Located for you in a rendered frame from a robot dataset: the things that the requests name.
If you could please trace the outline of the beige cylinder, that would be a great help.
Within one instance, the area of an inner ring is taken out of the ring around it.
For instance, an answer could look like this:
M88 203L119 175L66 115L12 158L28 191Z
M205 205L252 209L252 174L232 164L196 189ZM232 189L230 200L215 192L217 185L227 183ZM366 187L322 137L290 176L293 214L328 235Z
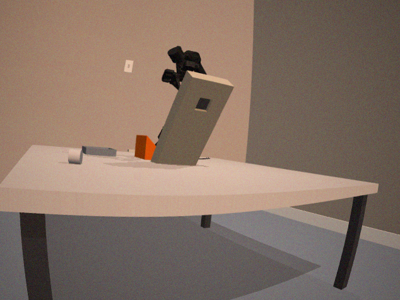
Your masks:
M83 159L83 152L80 149L70 149L68 154L69 163L81 164Z

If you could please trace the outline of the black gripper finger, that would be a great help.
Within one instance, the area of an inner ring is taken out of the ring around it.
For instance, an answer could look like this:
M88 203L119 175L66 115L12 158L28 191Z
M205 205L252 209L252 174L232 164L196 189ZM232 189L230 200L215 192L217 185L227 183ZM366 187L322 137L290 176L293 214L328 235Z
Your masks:
M173 74L172 78L170 79L170 82L169 82L169 84L172 84L178 90L180 88L179 78L180 78L180 74Z

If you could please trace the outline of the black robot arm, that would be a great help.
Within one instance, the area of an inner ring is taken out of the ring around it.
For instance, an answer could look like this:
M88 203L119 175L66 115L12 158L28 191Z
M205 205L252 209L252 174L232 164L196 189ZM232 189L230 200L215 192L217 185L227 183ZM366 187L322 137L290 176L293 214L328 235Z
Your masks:
M167 54L171 58L172 62L176 63L176 69L181 65L180 72L194 71L207 75L201 64L201 58L198 52L190 50L183 52L181 46L176 46L168 50Z

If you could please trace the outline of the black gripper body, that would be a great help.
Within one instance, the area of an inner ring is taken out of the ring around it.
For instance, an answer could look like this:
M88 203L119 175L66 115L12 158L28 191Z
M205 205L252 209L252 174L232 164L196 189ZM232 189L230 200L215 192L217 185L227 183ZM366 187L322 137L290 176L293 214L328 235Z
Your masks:
M186 72L185 71L181 71L180 72L180 68L181 68L181 65L179 65L177 67L177 69L176 69L177 72L174 72L174 70L165 69L165 71L164 71L164 73L162 75L162 81L166 82L166 83L169 83L173 74L180 74L179 82L182 82Z

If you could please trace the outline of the grey-brown rectangular panel with square hole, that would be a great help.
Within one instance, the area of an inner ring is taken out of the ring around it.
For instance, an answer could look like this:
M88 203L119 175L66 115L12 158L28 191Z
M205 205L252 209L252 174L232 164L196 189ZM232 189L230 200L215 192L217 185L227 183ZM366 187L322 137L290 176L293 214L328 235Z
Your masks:
M195 166L233 89L227 79L186 71L151 162Z

